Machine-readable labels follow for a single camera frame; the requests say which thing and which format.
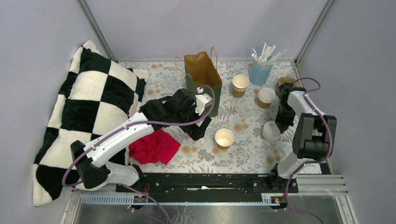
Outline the white plastic cup lid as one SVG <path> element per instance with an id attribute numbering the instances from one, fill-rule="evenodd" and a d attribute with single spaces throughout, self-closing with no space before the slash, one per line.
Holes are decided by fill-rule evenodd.
<path id="1" fill-rule="evenodd" d="M 263 88 L 258 93 L 258 99 L 265 104 L 271 104 L 276 98 L 276 93 L 271 88 Z"/>

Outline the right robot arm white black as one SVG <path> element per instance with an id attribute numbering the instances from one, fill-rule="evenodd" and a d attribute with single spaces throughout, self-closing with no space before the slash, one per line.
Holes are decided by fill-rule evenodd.
<path id="1" fill-rule="evenodd" d="M 284 82 L 278 88 L 280 105 L 275 125 L 281 133 L 293 125 L 298 117 L 298 124 L 292 140 L 292 152 L 270 171 L 266 185 L 273 192 L 288 189 L 291 180 L 304 166 L 325 161 L 333 151 L 337 128 L 335 116 L 326 115 L 310 100 L 308 91 Z"/>

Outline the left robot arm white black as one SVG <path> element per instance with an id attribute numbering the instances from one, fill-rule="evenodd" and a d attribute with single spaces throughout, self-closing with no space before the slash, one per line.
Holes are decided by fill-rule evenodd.
<path id="1" fill-rule="evenodd" d="M 169 126 L 180 127 L 193 140 L 203 138 L 216 100 L 208 85 L 198 87 L 196 93 L 182 88 L 172 96 L 149 100 L 123 124 L 96 139 L 87 143 L 76 140 L 70 145 L 73 163 L 62 178 L 63 186 L 93 189 L 116 183 L 141 191 L 145 180 L 138 168 L 110 159 L 136 140 Z"/>

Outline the brown paper cup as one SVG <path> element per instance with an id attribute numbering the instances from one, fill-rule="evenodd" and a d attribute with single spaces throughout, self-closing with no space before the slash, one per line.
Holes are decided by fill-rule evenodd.
<path id="1" fill-rule="evenodd" d="M 226 150 L 234 142 L 234 133 L 226 128 L 219 129 L 215 133 L 215 142 L 220 150 Z"/>
<path id="2" fill-rule="evenodd" d="M 257 105 L 262 108 L 262 109 L 266 109 L 268 107 L 270 107 L 271 102 L 262 102 L 260 99 L 257 99 Z"/>

